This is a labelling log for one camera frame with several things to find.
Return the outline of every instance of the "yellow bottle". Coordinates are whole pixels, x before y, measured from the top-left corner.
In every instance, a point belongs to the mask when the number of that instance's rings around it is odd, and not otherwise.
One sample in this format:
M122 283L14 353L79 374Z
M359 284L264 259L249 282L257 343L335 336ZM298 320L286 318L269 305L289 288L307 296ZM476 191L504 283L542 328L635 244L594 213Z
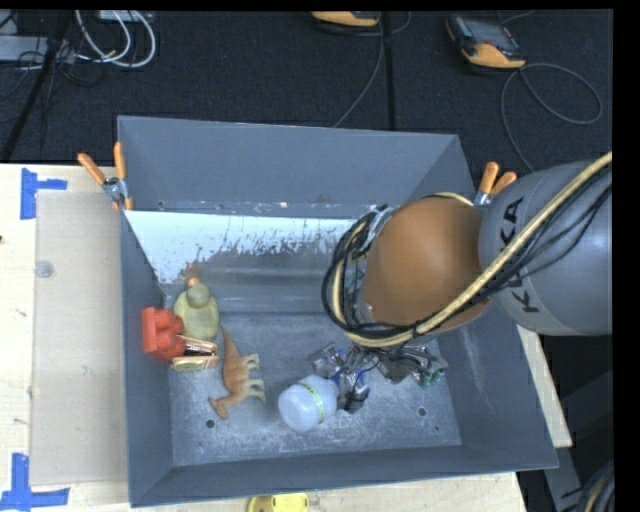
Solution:
M189 280L188 288L173 305L173 312L182 318L182 334L199 340L213 341L220 327L218 303L209 288L198 279Z

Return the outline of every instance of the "gray bin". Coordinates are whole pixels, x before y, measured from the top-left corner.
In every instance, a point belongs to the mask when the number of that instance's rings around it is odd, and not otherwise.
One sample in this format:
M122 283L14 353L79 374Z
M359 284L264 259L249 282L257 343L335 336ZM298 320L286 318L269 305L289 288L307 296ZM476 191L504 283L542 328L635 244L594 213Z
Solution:
M557 466L516 326L495 307L430 341L449 363L437 385L372 371L359 411L306 434L279 418L307 356L348 347L320 301L341 226L435 192L473 198L457 136L124 116L118 138L136 208L121 216L132 506ZM225 222L234 243L216 238ZM176 373L142 351L140 311L170 306L188 264L240 352L260 355L267 401L228 420L207 402L226 394L221 365Z

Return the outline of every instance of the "blue tape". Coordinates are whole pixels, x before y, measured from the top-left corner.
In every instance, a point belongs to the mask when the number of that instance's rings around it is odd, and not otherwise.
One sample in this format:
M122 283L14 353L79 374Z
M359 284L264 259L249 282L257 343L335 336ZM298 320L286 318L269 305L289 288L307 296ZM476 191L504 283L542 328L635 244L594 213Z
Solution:
M36 216L36 192L39 189L66 190L67 181L48 179L38 181L38 174L22 169L22 197L20 202L20 219L33 219Z
M30 512L35 507L59 507L69 501L70 488L50 492L32 492L29 487L29 457L21 453L11 456L11 489L0 496L0 510Z

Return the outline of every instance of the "plastic bottle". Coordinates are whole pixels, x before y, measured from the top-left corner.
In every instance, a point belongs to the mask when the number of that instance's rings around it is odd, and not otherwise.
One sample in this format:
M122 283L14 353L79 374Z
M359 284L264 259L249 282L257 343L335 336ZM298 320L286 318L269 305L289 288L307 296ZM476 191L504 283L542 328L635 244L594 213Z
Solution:
M309 375L280 394L280 416L293 430L306 432L335 414L338 394L334 381Z

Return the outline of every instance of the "wire bundle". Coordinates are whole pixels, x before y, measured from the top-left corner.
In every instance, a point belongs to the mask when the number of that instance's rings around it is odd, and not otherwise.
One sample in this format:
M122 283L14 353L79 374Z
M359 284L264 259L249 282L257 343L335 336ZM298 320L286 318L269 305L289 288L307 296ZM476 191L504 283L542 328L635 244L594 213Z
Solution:
M127 28L125 22L122 20L122 17L118 13L118 11L115 11L115 10L113 11L113 15L116 18L117 22L119 23L124 33L125 40L126 40L125 47L120 52L116 52L115 50L111 50L109 52L103 51L95 43L95 41L89 34L89 31L87 30L84 20L82 19L82 15L80 14L80 11L76 10L75 17L76 17L76 21L78 22L78 26L82 31L82 36L84 40L87 41L91 49L97 55L97 57L90 57L88 55L82 55L80 53L77 53L76 57L82 60L96 63L96 64L113 64L114 66L120 66L123 68L129 68L129 69L141 68L143 66L146 66L149 62L151 62L151 60L154 58L156 54L156 36L153 32L153 29L151 28L151 25L145 19L145 17L140 13L140 11L128 11L128 12L131 19L137 19L138 21L140 21L140 23L142 23L149 37L151 47L149 49L148 54L142 60L136 61L135 54L133 58L129 58L128 61L125 60L127 58L127 54L130 52L133 46L132 38L131 38L131 33L129 32L129 29Z
M595 214L611 194L611 185L590 204L586 210L570 226L557 233L543 244L538 242L568 208L575 204L581 195L597 181L601 171L611 163L612 152L599 158L558 192L524 227L514 236L511 242L498 254L478 278L456 297L450 304L429 317L412 325L391 325L386 323L360 323L356 315L349 312L346 305L353 304L345 290L346 268L366 257L359 251L367 238L368 228L375 212L370 212L358 220L341 238L334 251L333 260L322 284L322 301L329 318L336 323L354 342L365 347L381 348L392 345L404 345L413 338L437 329L445 321L464 311L472 305L487 299L502 290L508 281L526 264L540 256L561 237L570 233L583 223L573 243L558 257L547 261L536 269L529 271L532 275L552 265L568 254L592 222Z

